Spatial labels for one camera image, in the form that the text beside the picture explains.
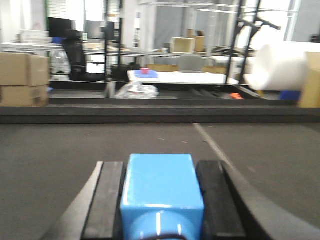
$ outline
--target black pole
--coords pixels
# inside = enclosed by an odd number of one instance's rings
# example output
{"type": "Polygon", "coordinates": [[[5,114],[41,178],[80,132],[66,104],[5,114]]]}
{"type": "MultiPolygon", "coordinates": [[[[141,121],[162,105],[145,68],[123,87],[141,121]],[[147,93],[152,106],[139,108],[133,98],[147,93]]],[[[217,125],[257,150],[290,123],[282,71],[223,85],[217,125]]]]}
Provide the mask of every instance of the black pole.
{"type": "Polygon", "coordinates": [[[107,82],[107,63],[108,63],[108,11],[109,11],[109,1],[104,0],[105,2],[105,13],[104,13],[104,29],[103,29],[103,36],[104,36],[104,82],[107,82]]]}
{"type": "Polygon", "coordinates": [[[122,44],[122,25],[123,25],[123,19],[122,19],[122,11],[123,11],[123,0],[119,1],[119,13],[120,13],[120,18],[119,18],[119,37],[118,37],[118,75],[120,76],[121,72],[121,44],[122,44]]]}
{"type": "Polygon", "coordinates": [[[234,48],[236,45],[236,39],[237,39],[237,35],[238,35],[238,28],[239,28],[239,18],[241,15],[241,8],[243,5],[244,0],[239,0],[239,4],[238,4],[238,12],[236,14],[236,20],[235,20],[235,24],[234,24],[234,28],[233,28],[233,37],[232,37],[232,44],[229,50],[229,62],[228,62],[228,66],[226,69],[226,74],[225,74],[225,81],[224,84],[228,84],[228,78],[230,75],[230,69],[231,69],[231,63],[232,63],[232,55],[234,54],[234,48]]]}
{"type": "MultiPolygon", "coordinates": [[[[258,20],[258,13],[259,13],[261,1],[262,0],[258,0],[258,2],[256,4],[256,9],[255,9],[255,13],[254,13],[254,20],[253,20],[254,25],[256,24],[256,22],[258,20]]],[[[244,59],[243,59],[243,63],[241,66],[239,84],[243,84],[243,82],[244,82],[244,75],[245,75],[245,71],[246,71],[247,58],[249,55],[249,48],[250,48],[251,40],[252,40],[253,36],[255,35],[255,33],[256,33],[256,31],[253,29],[253,27],[251,27],[250,34],[249,34],[249,40],[248,40],[246,48],[245,48],[244,59]]]]}

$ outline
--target plastic bag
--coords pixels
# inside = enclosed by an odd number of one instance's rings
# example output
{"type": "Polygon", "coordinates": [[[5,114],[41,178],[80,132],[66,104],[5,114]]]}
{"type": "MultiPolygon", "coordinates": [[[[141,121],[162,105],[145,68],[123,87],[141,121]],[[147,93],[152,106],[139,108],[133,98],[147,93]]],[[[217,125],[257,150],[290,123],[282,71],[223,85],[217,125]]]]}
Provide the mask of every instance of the plastic bag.
{"type": "Polygon", "coordinates": [[[159,95],[158,88],[132,81],[124,85],[115,95],[116,99],[153,99],[159,95]]]}

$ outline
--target blue block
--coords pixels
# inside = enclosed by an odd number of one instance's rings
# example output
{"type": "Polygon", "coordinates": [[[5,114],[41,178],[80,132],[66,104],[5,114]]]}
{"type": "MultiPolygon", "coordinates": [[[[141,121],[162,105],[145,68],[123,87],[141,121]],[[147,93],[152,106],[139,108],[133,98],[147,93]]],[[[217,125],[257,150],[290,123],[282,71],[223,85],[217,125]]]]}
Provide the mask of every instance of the blue block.
{"type": "Polygon", "coordinates": [[[280,100],[294,100],[299,101],[301,91],[282,91],[280,93],[280,100]]]}
{"type": "Polygon", "coordinates": [[[204,208],[190,154],[130,156],[120,206],[124,240],[168,234],[198,240],[204,208]]]}

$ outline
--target blue tray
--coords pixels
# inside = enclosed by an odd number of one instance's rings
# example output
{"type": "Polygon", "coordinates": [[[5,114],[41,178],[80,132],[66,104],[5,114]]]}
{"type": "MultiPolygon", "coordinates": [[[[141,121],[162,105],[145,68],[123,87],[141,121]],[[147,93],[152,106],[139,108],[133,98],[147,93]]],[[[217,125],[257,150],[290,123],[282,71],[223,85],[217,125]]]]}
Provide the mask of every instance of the blue tray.
{"type": "Polygon", "coordinates": [[[158,78],[158,73],[153,70],[149,70],[148,74],[142,74],[141,70],[133,70],[133,71],[134,71],[134,75],[137,78],[142,78],[142,79],[157,79],[158,78]]]}

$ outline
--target white roll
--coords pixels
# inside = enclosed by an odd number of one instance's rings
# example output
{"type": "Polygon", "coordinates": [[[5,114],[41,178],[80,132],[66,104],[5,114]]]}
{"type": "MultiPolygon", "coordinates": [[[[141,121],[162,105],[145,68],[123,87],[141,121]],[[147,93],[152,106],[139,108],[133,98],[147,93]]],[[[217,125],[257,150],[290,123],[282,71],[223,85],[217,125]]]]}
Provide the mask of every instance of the white roll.
{"type": "Polygon", "coordinates": [[[320,43],[283,41],[256,54],[252,74],[244,76],[254,90],[300,91],[308,74],[306,52],[320,53],[320,43]]]}

